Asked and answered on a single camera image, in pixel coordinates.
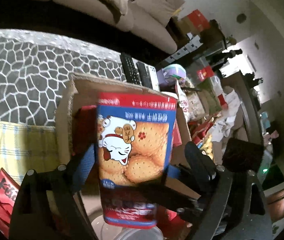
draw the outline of black and white patterned tablecloth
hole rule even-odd
[[[125,81],[119,55],[65,36],[0,30],[0,121],[54,126],[69,74]]]

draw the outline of yellow plaid cloth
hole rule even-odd
[[[58,165],[54,127],[0,122],[0,169],[18,184],[29,169],[45,172]]]

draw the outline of black remote control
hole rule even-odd
[[[135,68],[132,57],[128,54],[121,53],[120,59],[122,62],[122,68],[124,70],[126,81],[128,83],[141,85],[141,82],[138,77],[138,72]]]
[[[147,75],[147,71],[146,71],[145,65],[142,62],[138,61],[137,62],[137,66],[138,66],[138,70],[139,70],[139,74],[140,74],[142,85],[147,87],[147,88],[151,88],[152,89],[153,87],[152,87],[151,81],[149,79],[149,76]]]

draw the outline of metal bolt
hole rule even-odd
[[[28,170],[28,171],[27,171],[27,175],[28,175],[28,176],[31,176],[31,175],[33,175],[33,174],[34,174],[34,170]]]
[[[252,170],[248,170],[247,173],[248,173],[248,175],[250,175],[250,176],[255,176],[255,172],[252,171]]]
[[[217,166],[216,166],[216,169],[217,169],[218,171],[225,171],[225,167],[224,167],[223,165],[217,165]]]
[[[177,208],[177,213],[181,214],[184,212],[184,208]]]
[[[58,167],[58,171],[64,171],[66,168],[67,168],[67,166],[66,166],[65,164],[61,164],[61,165]]]

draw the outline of red envelope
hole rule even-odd
[[[0,169],[0,231],[9,238],[9,225],[15,198],[20,186],[9,176],[6,171]]]

